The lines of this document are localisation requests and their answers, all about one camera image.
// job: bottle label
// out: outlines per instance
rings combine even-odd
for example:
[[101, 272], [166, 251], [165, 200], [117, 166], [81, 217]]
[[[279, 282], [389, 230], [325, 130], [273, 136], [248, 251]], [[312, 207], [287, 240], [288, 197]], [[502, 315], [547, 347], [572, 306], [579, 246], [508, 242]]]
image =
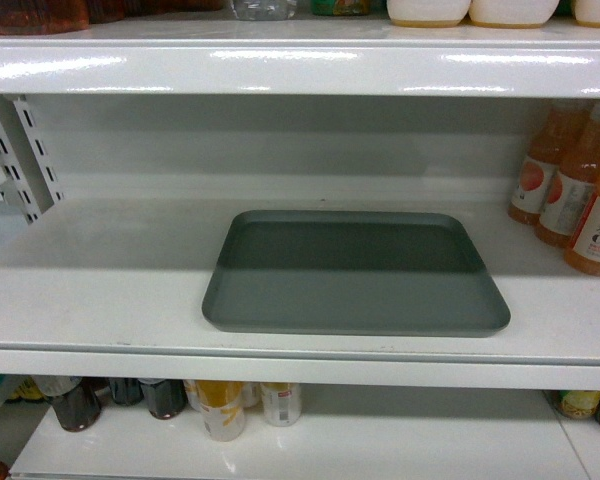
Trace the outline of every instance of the bottle label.
[[204, 427], [214, 440], [229, 441], [242, 432], [245, 424], [240, 396], [223, 407], [200, 405]]
[[540, 213], [556, 170], [558, 170], [557, 165], [538, 162], [527, 156], [522, 164], [511, 203], [524, 212]]
[[595, 193], [580, 219], [570, 247], [578, 255], [600, 263], [600, 197]]
[[294, 423], [302, 411], [300, 385], [292, 384], [288, 390], [277, 391], [262, 385], [262, 404], [267, 421], [286, 426]]
[[591, 198], [594, 185], [558, 172], [551, 182], [540, 223], [560, 235], [571, 235]]
[[82, 377], [59, 377], [55, 375], [32, 375], [38, 389], [47, 397], [59, 397], [70, 392], [82, 381]]

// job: white container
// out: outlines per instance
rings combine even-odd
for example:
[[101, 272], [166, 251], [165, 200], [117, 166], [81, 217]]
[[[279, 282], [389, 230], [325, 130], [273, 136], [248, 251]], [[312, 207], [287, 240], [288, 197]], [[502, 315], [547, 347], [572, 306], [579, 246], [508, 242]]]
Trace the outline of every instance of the white container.
[[556, 11], [560, 0], [473, 0], [471, 21], [480, 27], [537, 28]]
[[454, 27], [467, 15], [471, 0], [387, 0], [389, 18], [401, 27]]
[[302, 413], [302, 398], [298, 383], [261, 383], [264, 418], [275, 427], [296, 423]]
[[600, 0], [573, 0], [571, 8], [580, 25], [600, 28]]

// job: upper shelf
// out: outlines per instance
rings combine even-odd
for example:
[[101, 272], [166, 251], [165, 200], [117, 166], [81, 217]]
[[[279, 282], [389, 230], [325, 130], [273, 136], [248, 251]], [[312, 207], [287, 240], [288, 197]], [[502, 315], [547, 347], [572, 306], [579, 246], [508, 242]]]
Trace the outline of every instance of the upper shelf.
[[[221, 332], [201, 304], [229, 224], [271, 208], [452, 215], [511, 322], [488, 338]], [[600, 390], [600, 279], [500, 203], [64, 200], [0, 260], [0, 372]]]
[[393, 26], [228, 10], [0, 38], [0, 93], [258, 93], [600, 98], [600, 29]]

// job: lower shelf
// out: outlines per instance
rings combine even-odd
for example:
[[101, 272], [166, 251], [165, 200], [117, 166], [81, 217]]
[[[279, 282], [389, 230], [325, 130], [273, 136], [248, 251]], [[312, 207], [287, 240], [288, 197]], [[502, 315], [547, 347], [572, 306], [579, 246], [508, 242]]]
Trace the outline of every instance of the lower shelf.
[[540, 392], [305, 385], [287, 428], [247, 411], [214, 442], [200, 414], [156, 420], [107, 405], [82, 433], [49, 411], [12, 468], [17, 479], [589, 479]]

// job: plastic tray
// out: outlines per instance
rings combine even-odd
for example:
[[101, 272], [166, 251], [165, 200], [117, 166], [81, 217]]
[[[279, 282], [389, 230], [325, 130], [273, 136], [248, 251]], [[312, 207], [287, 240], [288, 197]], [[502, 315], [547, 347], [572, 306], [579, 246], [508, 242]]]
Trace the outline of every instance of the plastic tray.
[[440, 214], [251, 211], [202, 311], [231, 332], [484, 337], [509, 309], [462, 224]]

